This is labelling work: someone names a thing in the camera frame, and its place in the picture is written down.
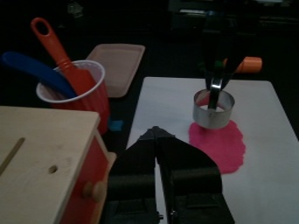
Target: stainless steel cup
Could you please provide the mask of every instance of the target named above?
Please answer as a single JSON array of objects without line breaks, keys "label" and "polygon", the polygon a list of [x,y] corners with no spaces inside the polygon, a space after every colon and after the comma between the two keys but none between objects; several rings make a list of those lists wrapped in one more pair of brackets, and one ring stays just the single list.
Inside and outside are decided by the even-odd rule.
[{"label": "stainless steel cup", "polygon": [[235,105],[232,95],[219,92],[217,107],[208,108],[211,100],[211,91],[203,89],[193,96],[192,119],[205,129],[220,129],[229,123],[229,115]]}]

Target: plastic tray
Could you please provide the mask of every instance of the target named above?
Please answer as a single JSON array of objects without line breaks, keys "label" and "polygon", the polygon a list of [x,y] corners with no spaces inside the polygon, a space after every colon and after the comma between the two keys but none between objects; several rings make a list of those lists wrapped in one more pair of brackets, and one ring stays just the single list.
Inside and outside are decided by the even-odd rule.
[{"label": "plastic tray", "polygon": [[117,98],[126,94],[144,50],[142,45],[101,44],[89,53],[86,60],[94,60],[105,68],[108,97]]}]

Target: pink stain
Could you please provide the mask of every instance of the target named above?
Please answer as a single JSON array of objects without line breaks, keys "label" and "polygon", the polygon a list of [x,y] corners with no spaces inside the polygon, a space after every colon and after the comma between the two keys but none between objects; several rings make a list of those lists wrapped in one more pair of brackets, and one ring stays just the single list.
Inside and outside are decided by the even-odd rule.
[{"label": "pink stain", "polygon": [[232,121],[223,129],[204,129],[193,122],[189,127],[189,144],[209,156],[220,173],[232,173],[243,165],[245,145]]}]

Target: blue spatula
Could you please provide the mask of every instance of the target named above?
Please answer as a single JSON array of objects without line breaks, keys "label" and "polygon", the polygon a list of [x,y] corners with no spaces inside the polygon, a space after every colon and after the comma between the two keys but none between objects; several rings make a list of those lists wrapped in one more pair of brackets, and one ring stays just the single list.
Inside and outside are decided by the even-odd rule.
[{"label": "blue spatula", "polygon": [[68,83],[66,79],[50,67],[44,65],[38,60],[20,54],[18,52],[5,52],[1,55],[1,63],[34,76],[41,84],[52,88],[56,92],[62,94],[66,98],[76,97],[76,93]]}]

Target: red cup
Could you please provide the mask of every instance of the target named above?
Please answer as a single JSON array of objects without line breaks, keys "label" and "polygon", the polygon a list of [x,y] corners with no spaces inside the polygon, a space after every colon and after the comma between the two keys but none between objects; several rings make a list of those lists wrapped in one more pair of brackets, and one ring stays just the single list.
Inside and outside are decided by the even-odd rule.
[{"label": "red cup", "polygon": [[96,86],[84,94],[65,99],[62,95],[54,92],[52,89],[45,87],[41,83],[37,84],[36,94],[38,98],[50,104],[54,109],[69,109],[94,111],[98,113],[100,122],[97,131],[102,135],[108,131],[108,117],[109,117],[109,106],[108,106],[108,91],[104,82],[105,69],[93,60],[76,60],[72,61],[77,68],[88,69],[94,81]]}]

